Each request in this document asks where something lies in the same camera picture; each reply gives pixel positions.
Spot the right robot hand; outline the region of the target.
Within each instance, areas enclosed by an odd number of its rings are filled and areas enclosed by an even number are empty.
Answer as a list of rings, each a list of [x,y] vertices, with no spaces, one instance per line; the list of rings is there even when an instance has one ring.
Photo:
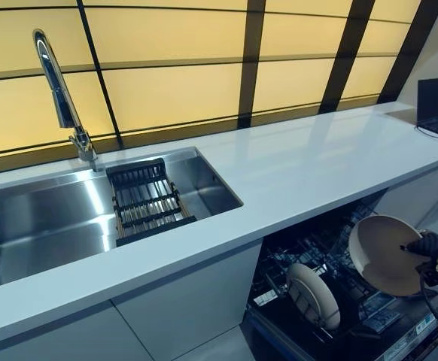
[[[423,276],[423,281],[429,286],[438,285],[438,234],[431,231],[420,233],[420,238],[406,245],[400,245],[400,249],[411,254],[426,256],[427,260],[415,267],[418,274]]]

